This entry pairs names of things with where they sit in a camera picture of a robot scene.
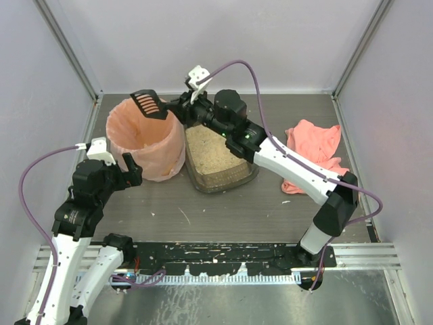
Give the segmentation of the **bin with orange bag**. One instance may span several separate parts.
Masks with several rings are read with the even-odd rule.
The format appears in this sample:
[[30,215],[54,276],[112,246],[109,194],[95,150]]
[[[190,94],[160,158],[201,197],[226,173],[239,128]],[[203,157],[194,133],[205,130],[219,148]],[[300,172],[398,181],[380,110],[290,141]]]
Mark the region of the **bin with orange bag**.
[[166,181],[185,163],[184,128],[172,112],[165,120],[146,118],[132,99],[125,99],[110,111],[106,137],[119,167],[127,169],[122,155],[129,153],[149,181]]

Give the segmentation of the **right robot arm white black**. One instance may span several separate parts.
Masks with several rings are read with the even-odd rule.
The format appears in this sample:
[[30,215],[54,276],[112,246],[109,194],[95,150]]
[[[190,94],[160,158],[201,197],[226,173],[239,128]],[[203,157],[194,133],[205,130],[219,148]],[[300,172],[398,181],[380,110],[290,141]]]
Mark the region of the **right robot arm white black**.
[[305,264],[317,261],[325,245],[340,236],[358,206],[357,177],[328,171],[267,134],[263,126],[247,117],[247,105],[234,90],[219,91],[213,101],[202,94],[192,102],[191,96],[191,92],[183,93],[166,103],[167,110],[187,127],[201,124],[223,136],[232,154],[276,173],[320,206],[296,253]]

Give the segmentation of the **black litter scoop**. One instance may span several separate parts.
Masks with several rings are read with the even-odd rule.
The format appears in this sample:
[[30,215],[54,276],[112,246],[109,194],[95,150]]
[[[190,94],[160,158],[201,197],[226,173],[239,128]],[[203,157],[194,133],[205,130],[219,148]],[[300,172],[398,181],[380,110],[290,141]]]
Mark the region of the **black litter scoop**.
[[166,120],[168,111],[180,104],[180,99],[164,102],[153,89],[132,92],[131,99],[146,118]]

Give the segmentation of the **grey litter box tray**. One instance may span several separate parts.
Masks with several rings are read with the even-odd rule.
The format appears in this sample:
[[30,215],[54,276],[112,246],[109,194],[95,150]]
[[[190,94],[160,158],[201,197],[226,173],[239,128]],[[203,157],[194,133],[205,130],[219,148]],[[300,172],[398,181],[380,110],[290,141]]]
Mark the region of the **grey litter box tray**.
[[241,165],[219,173],[212,173],[209,175],[198,173],[189,152],[186,135],[185,164],[194,187],[203,193],[224,192],[236,188],[252,181],[259,172],[256,165],[252,165],[245,160]]

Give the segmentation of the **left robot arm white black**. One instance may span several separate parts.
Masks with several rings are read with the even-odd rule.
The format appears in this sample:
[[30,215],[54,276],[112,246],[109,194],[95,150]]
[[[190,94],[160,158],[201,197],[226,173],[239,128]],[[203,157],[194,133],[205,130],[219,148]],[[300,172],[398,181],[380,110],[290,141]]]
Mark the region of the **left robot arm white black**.
[[76,281],[111,195],[142,183],[142,168],[132,155],[122,158],[126,171],[105,158],[85,159],[76,166],[68,197],[55,212],[52,235],[42,232],[51,255],[35,302],[19,324],[86,324],[95,298],[114,270],[135,260],[132,238],[108,234],[88,273]]

